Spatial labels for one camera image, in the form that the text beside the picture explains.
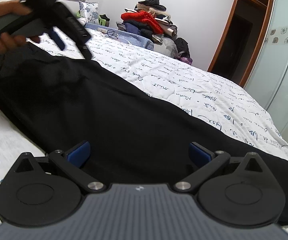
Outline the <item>person's left hand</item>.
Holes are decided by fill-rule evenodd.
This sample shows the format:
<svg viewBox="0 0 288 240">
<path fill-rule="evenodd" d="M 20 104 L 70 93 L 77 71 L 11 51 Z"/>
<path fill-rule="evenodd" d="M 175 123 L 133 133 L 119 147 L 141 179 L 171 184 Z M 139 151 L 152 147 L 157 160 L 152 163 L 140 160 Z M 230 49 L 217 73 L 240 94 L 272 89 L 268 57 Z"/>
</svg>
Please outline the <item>person's left hand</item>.
<svg viewBox="0 0 288 240">
<path fill-rule="evenodd" d="M 19 0 L 0 2 L 0 17 L 7 14 L 16 14 L 19 16 L 28 15 L 32 11 L 23 5 Z M 8 33 L 0 35 L 0 54 L 22 47 L 27 43 L 25 36 L 17 35 L 11 36 Z"/>
</svg>

